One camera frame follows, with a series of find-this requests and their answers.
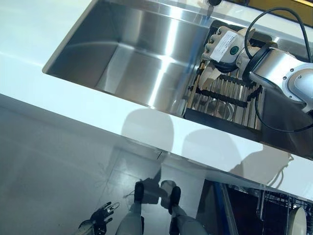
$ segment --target black cable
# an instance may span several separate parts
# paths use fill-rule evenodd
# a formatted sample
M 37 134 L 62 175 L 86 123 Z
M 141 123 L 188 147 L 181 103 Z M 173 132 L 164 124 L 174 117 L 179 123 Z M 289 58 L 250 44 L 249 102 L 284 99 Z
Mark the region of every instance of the black cable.
M 258 119 L 261 121 L 261 123 L 266 126 L 267 128 L 269 129 L 272 129 L 272 130 L 275 130 L 275 131 L 280 131 L 280 132 L 300 132 L 300 131 L 305 131 L 305 130 L 308 130 L 310 128 L 313 127 L 313 123 L 309 126 L 306 126 L 306 127 L 303 127 L 303 128 L 300 128 L 300 129 L 295 129 L 295 130 L 281 130 L 281 129 L 277 129 L 277 128 L 274 128 L 274 127 L 271 127 L 271 126 L 268 126 L 266 123 L 264 123 L 264 121 L 262 120 L 261 118 L 261 115 L 259 113 L 259 110 L 258 110 L 258 106 L 259 106 L 259 96 L 257 95 L 256 98 L 255 98 L 255 102 L 254 102 L 254 107 L 255 107 L 255 113 L 256 113 L 256 116 L 258 117 Z
M 302 30 L 302 33 L 303 33 L 303 37 L 304 37 L 304 42 L 305 42 L 305 47 L 307 49 L 307 54 L 308 54 L 308 59 L 309 59 L 309 62 L 310 63 L 313 63 L 313 59 L 312 59 L 312 56 L 311 56 L 311 51 L 310 51 L 310 46 L 309 46 L 309 40 L 308 40 L 308 36 L 307 36 L 307 32 L 305 31 L 305 27 L 304 27 L 304 24 L 300 18 L 300 16 L 293 10 L 291 10 L 290 8 L 287 8 L 287 7 L 274 7 L 270 10 L 267 10 L 265 12 L 263 12 L 261 15 L 259 15 L 257 18 L 255 18 L 255 20 L 250 24 L 250 26 L 248 27 L 247 31 L 246 31 L 246 35 L 245 35 L 245 51 L 246 51 L 246 54 L 248 55 L 248 57 L 250 59 L 252 59 L 252 55 L 250 54 L 249 50 L 248 50 L 248 35 L 249 35 L 249 32 L 252 28 L 252 26 L 255 24 L 255 22 L 260 19 L 262 16 L 264 16 L 265 14 L 269 13 L 269 12 L 272 12 L 272 11 L 277 11 L 277 10 L 282 10 L 282 11 L 288 11 L 290 12 L 291 14 L 293 14 L 297 20 L 298 20 L 298 23 L 301 27 L 301 30 Z

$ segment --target white countertop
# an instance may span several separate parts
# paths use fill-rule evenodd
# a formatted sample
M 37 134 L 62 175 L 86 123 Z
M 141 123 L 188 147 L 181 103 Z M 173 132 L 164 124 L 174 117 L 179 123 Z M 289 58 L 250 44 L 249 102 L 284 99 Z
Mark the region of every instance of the white countertop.
M 181 0 L 196 6 L 201 1 Z M 0 3 L 0 94 L 189 158 L 246 179 L 268 184 L 283 168 L 278 189 L 313 200 L 313 162 L 109 94 L 42 73 L 42 68 L 90 0 L 4 0 Z M 256 10 L 228 2 L 225 19 L 247 21 Z M 295 29 L 296 23 L 268 16 L 261 25 Z M 299 29 L 293 36 L 301 41 Z M 308 29 L 313 38 L 313 30 Z

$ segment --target white label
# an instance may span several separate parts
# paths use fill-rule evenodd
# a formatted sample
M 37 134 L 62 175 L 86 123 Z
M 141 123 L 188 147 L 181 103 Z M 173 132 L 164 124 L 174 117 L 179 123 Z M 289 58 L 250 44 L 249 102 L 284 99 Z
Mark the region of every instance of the white label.
M 216 45 L 215 49 L 211 54 L 211 59 L 215 60 L 216 62 L 220 62 L 221 58 L 227 52 L 229 46 L 235 40 L 237 33 L 233 31 L 227 31 L 226 34 L 220 39 L 219 43 Z

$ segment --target stainless steel sink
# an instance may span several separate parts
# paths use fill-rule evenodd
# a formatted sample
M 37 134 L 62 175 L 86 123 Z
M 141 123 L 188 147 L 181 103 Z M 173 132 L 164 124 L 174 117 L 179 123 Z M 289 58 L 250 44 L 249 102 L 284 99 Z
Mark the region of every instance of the stainless steel sink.
M 99 0 L 44 72 L 181 115 L 208 19 L 144 0 Z
M 214 26 L 214 21 L 219 20 L 219 24 L 223 20 L 214 16 L 211 8 L 181 8 L 169 5 L 167 0 L 155 1 L 92 1 L 43 72 L 313 160 L 310 130 L 275 132 L 260 124 L 253 100 L 237 107 L 216 97 L 190 93 L 203 44 L 219 26 Z M 235 30 L 239 26 L 240 22 L 232 25 Z M 292 42 L 287 34 L 270 28 L 261 28 L 258 33 L 259 39 L 252 38 L 254 43 L 262 38 L 264 43 L 274 40 L 281 49 L 299 58 L 306 56 L 305 47 Z M 240 77 L 236 72 L 229 75 L 229 81 L 216 80 L 214 92 L 244 101 L 250 88 L 235 88 L 232 78 L 238 81 Z M 283 125 L 278 128 L 294 129 L 311 122 L 280 97 L 265 91 L 260 100 L 264 100 L 259 107 L 264 120 Z

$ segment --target reflective floor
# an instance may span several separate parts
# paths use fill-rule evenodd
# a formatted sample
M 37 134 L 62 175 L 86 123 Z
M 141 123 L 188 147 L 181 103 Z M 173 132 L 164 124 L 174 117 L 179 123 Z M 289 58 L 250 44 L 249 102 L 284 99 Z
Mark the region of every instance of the reflective floor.
M 186 159 L 65 117 L 45 115 L 42 122 L 1 107 L 0 162 L 3 235 L 73 234 L 101 205 L 118 201 L 108 225 L 113 235 L 139 180 L 150 182 L 142 206 L 145 234 L 165 235 L 171 217 L 155 189 L 175 181 L 181 207 L 195 217 L 206 175 Z

